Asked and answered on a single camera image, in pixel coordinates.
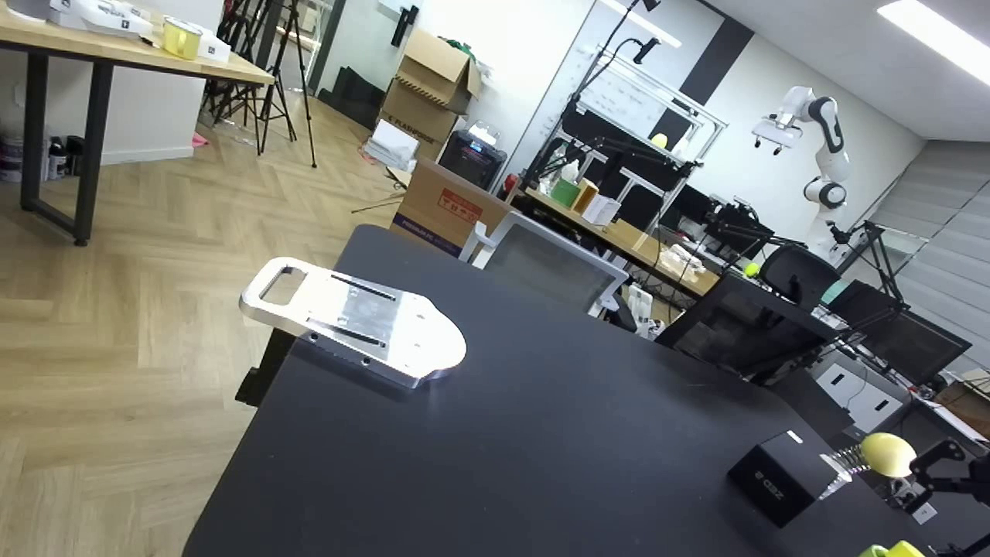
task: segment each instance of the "office chair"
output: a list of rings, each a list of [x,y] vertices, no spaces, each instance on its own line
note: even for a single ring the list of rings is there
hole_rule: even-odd
[[[811,313],[831,285],[840,282],[840,270],[805,245],[779,245],[765,261],[762,282]]]
[[[509,275],[589,317],[617,310],[617,290],[630,280],[621,265],[517,212],[493,236],[477,222],[459,261]]]
[[[816,354],[832,337],[832,327],[801,307],[727,273],[656,345],[769,388],[784,377],[786,363]]]

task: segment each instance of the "ceiling light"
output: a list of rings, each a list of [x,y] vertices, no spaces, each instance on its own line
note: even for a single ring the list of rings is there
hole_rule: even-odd
[[[899,0],[875,12],[990,87],[990,45],[947,16],[918,0]]]
[[[613,10],[613,12],[619,12],[619,16],[630,10],[630,6],[621,6],[619,0],[601,0],[601,3],[604,3],[608,10]],[[631,12],[630,23],[637,26],[637,28],[645,28],[646,33],[659,37],[659,44],[666,44],[666,45],[671,45],[671,49],[682,49],[682,41],[679,41],[675,33],[656,28],[649,19]]]

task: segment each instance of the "herringbone wooden floor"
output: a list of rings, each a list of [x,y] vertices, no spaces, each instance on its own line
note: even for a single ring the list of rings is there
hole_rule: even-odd
[[[0,187],[0,555],[180,555],[252,408],[231,400],[265,327],[238,290],[277,255],[334,263],[388,222],[366,129],[316,109],[308,141],[272,123],[264,158],[211,133],[195,160],[107,167],[90,249]],[[70,205],[73,187],[49,187]]]

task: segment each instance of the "desk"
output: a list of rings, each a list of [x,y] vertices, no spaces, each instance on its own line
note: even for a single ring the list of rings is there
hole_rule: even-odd
[[[635,263],[635,265],[646,270],[649,275],[687,290],[689,298],[707,298],[719,285],[719,273],[713,273],[713,270],[707,270],[696,280],[689,280],[682,270],[663,265],[663,250],[670,250],[670,245],[663,245],[659,237],[635,229],[625,220],[617,220],[611,225],[594,225],[578,212],[559,206],[549,194],[527,192],[527,199],[532,199],[538,206],[558,213],[559,220],[567,220],[578,232],[599,237],[604,249],[621,255],[630,263]]]
[[[238,83],[269,83],[272,78],[252,63],[231,57],[231,63],[184,63],[157,54],[140,41],[103,37],[56,28],[39,19],[23,19],[0,0],[0,49],[29,54],[29,91],[24,91],[24,169],[23,169],[23,212],[36,212],[44,220],[75,236],[75,245],[87,245],[94,232],[94,206],[103,165],[107,116],[112,101],[114,64],[145,67],[185,78],[215,78]],[[81,192],[75,217],[56,212],[41,199],[41,160],[44,160],[44,111],[46,111],[46,80],[49,57],[94,63],[90,109],[87,109],[87,151],[81,160]]]
[[[733,375],[385,229],[356,229],[337,270],[433,298],[468,363],[391,400],[293,345],[185,557],[849,557],[942,536],[865,483],[775,528],[727,467],[786,426],[823,444]]]

